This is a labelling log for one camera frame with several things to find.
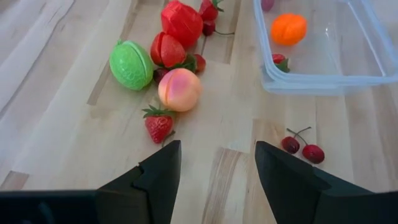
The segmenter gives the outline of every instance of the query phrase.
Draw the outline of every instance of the container rim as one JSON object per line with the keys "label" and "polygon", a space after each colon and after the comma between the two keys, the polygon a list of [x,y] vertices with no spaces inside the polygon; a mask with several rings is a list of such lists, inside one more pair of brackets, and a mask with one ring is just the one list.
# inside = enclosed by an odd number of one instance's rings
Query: container rim
{"label": "container rim", "polygon": [[[269,45],[269,37],[267,28],[264,22],[264,17],[262,15],[262,8],[261,8],[261,0],[253,0],[254,1],[254,17],[256,19],[257,24],[257,34],[258,39],[260,41],[261,52],[263,54],[263,61],[264,65],[266,65],[266,70],[268,71],[268,75],[277,82],[286,82],[286,83],[324,83],[324,84],[339,84],[339,85],[358,85],[358,82],[362,82],[364,85],[374,85],[374,84],[383,84],[383,83],[391,83],[391,82],[398,82],[398,72],[395,72],[392,76],[385,76],[382,77],[373,77],[368,75],[352,75],[352,76],[343,76],[343,75],[306,75],[300,73],[285,73],[280,71],[272,61],[272,52],[271,47]],[[373,13],[372,6],[368,2],[368,0],[361,0],[363,4],[365,4],[366,14],[370,17],[371,21],[374,24],[377,24],[376,30],[379,32],[379,35],[382,36],[383,47],[387,48],[386,52],[392,56],[393,62],[396,61],[396,58],[393,57],[394,50],[393,44],[391,39],[389,38],[387,32],[385,31],[384,27],[379,23],[378,18],[376,17],[375,13]]]}

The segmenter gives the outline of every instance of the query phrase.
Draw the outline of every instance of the cherry stem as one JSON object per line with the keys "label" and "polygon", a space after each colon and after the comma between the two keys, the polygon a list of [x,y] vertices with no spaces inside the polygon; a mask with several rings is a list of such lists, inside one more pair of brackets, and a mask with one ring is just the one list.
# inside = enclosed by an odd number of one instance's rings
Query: cherry stem
{"label": "cherry stem", "polygon": [[287,128],[286,130],[288,131],[288,132],[290,132],[290,133],[293,133],[294,134],[294,137],[293,138],[296,138],[296,136],[298,136],[301,140],[303,140],[303,142],[305,143],[305,145],[307,146],[308,144],[307,144],[307,142],[304,140],[304,138],[303,137],[301,137],[299,134],[301,133],[301,132],[303,132],[303,131],[305,131],[305,130],[308,130],[308,129],[311,129],[311,127],[307,127],[307,128],[305,128],[305,129],[303,129],[303,130],[301,130],[301,131],[299,131],[299,132],[294,132],[294,131],[292,131],[291,129],[289,129],[289,128]]}
{"label": "cherry stem", "polygon": [[229,34],[224,34],[224,33],[218,32],[217,30],[214,30],[214,32],[216,32],[219,35],[234,35],[235,34],[235,32],[232,32],[232,33],[229,33]]}

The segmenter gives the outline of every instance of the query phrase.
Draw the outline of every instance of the strawberry leaves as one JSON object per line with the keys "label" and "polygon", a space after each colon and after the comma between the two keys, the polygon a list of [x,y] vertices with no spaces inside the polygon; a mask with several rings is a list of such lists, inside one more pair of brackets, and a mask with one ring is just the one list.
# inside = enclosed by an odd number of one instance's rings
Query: strawberry leaves
{"label": "strawberry leaves", "polygon": [[149,105],[149,108],[147,109],[142,109],[143,112],[146,112],[144,115],[144,118],[147,118],[149,116],[163,116],[163,115],[167,115],[167,116],[174,116],[174,112],[170,111],[169,109],[158,109],[152,105]]}
{"label": "strawberry leaves", "polygon": [[197,69],[197,60],[196,60],[195,56],[193,56],[192,54],[187,54],[187,57],[185,58],[183,63],[178,63],[169,69],[173,70],[175,68],[186,68],[189,71],[195,73],[195,71]]}
{"label": "strawberry leaves", "polygon": [[217,9],[217,11],[224,12],[224,9],[221,9],[218,7],[218,3],[222,2],[222,1],[223,0],[212,0],[212,3],[214,5],[214,7]]}
{"label": "strawberry leaves", "polygon": [[277,68],[279,68],[279,70],[281,70],[282,72],[289,73],[290,68],[288,67],[288,62],[289,62],[289,59],[287,58],[287,59],[281,61],[280,63],[275,63],[275,66]]}

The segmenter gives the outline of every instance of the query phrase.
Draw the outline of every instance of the red fruit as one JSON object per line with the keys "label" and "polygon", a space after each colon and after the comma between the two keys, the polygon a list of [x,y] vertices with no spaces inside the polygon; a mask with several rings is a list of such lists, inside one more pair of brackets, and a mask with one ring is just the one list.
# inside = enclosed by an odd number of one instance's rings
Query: red fruit
{"label": "red fruit", "polygon": [[166,139],[173,128],[172,114],[169,110],[156,109],[149,105],[150,109],[143,109],[146,112],[145,127],[152,140],[159,144]]}
{"label": "red fruit", "polygon": [[272,59],[274,63],[281,63],[286,58],[282,54],[272,54]]}
{"label": "red fruit", "polygon": [[203,23],[203,30],[202,33],[204,36],[210,36],[211,34],[213,34],[214,32],[216,32],[217,34],[221,34],[221,35],[231,35],[231,34],[235,34],[234,32],[229,33],[229,34],[224,34],[224,33],[220,33],[216,30],[216,24],[214,23],[214,21],[206,21]]}
{"label": "red fruit", "polygon": [[303,156],[314,164],[319,164],[325,159],[322,149],[313,144],[304,147]]}
{"label": "red fruit", "polygon": [[156,82],[156,84],[159,85],[160,81],[167,74],[167,72],[169,71],[165,68],[158,68],[154,70],[154,81]]}
{"label": "red fruit", "polygon": [[194,54],[196,60],[197,60],[197,69],[195,73],[199,73],[205,70],[206,67],[206,60],[199,54]]}
{"label": "red fruit", "polygon": [[224,12],[217,5],[222,0],[203,0],[200,4],[199,14],[203,21],[214,21],[217,19],[218,11]]}
{"label": "red fruit", "polygon": [[300,149],[300,143],[290,136],[283,138],[281,145],[283,149],[291,154],[295,154]]}
{"label": "red fruit", "polygon": [[182,45],[171,35],[161,32],[156,35],[151,47],[150,57],[158,66],[166,68],[183,63],[187,53]]}
{"label": "red fruit", "polygon": [[162,28],[176,38],[183,47],[195,45],[203,29],[203,20],[192,7],[170,1],[161,13]]}

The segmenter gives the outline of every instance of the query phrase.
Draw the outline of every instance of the toy fruit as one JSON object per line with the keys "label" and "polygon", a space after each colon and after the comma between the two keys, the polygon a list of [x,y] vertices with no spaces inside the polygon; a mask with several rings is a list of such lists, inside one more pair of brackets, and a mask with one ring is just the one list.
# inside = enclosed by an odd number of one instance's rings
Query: toy fruit
{"label": "toy fruit", "polygon": [[310,129],[311,127],[308,127],[306,129],[303,129],[297,133],[295,133],[294,131],[290,130],[289,128],[287,128],[287,131],[290,133],[294,134],[294,137],[298,136],[301,140],[303,140],[303,142],[305,143],[305,146],[303,148],[302,154],[303,156],[308,159],[310,162],[314,163],[314,164],[319,164],[322,161],[325,160],[325,153],[322,151],[322,149],[314,144],[307,144],[307,142],[304,140],[303,137],[301,137],[299,134],[300,132]]}
{"label": "toy fruit", "polygon": [[158,68],[154,70],[154,81],[156,84],[159,85],[160,81],[162,81],[163,77],[168,73],[169,71],[165,68]]}
{"label": "toy fruit", "polygon": [[158,94],[161,102],[171,110],[184,112],[192,109],[201,94],[199,78],[185,68],[169,71],[160,81]]}
{"label": "toy fruit", "polygon": [[316,145],[306,145],[303,148],[303,156],[314,164],[319,164],[325,160],[325,153],[319,146]]}
{"label": "toy fruit", "polygon": [[283,149],[291,154],[295,154],[300,149],[300,143],[291,136],[284,137],[280,144]]}
{"label": "toy fruit", "polygon": [[158,66],[173,67],[185,60],[187,53],[174,37],[161,32],[156,35],[151,47],[150,57]]}
{"label": "toy fruit", "polygon": [[285,58],[285,56],[281,54],[272,54],[272,60],[274,61],[274,64],[279,70],[282,72],[289,73],[290,68],[289,68],[289,60]]}
{"label": "toy fruit", "polygon": [[268,12],[272,9],[274,6],[275,0],[261,0],[261,9],[264,12]]}
{"label": "toy fruit", "polygon": [[285,59],[286,57],[282,54],[272,54],[272,60],[274,63],[281,63]]}
{"label": "toy fruit", "polygon": [[216,24],[214,23],[214,21],[203,22],[203,31],[202,31],[202,33],[203,33],[204,36],[206,36],[206,37],[210,36],[214,32],[216,32],[217,34],[220,34],[220,35],[232,35],[232,34],[235,34],[234,32],[229,33],[229,34],[224,34],[224,33],[218,32],[216,30]]}
{"label": "toy fruit", "polygon": [[305,18],[292,13],[278,16],[271,25],[271,38],[280,45],[295,45],[305,37],[306,32]]}
{"label": "toy fruit", "polygon": [[287,131],[294,133],[294,137],[287,136],[282,139],[280,144],[282,145],[282,148],[285,149],[287,152],[291,154],[295,154],[299,149],[300,149],[300,143],[296,140],[296,137],[303,131],[310,129],[311,127],[307,127],[297,133],[293,132],[289,128],[287,128]]}
{"label": "toy fruit", "polygon": [[143,109],[146,112],[145,127],[152,140],[159,144],[164,141],[173,128],[173,113],[169,110],[160,110],[151,105],[149,109]]}
{"label": "toy fruit", "polygon": [[195,73],[204,71],[206,68],[206,60],[199,54],[194,54],[193,56],[196,58],[197,62]]}
{"label": "toy fruit", "polygon": [[154,71],[148,53],[131,41],[118,41],[109,57],[109,66],[117,81],[132,90],[148,85]]}
{"label": "toy fruit", "polygon": [[218,7],[218,3],[223,0],[203,0],[200,4],[199,14],[203,21],[214,21],[217,19],[218,11],[224,12]]}
{"label": "toy fruit", "polygon": [[161,18],[163,31],[176,38],[184,48],[195,44],[203,28],[199,13],[179,1],[170,1],[162,10]]}

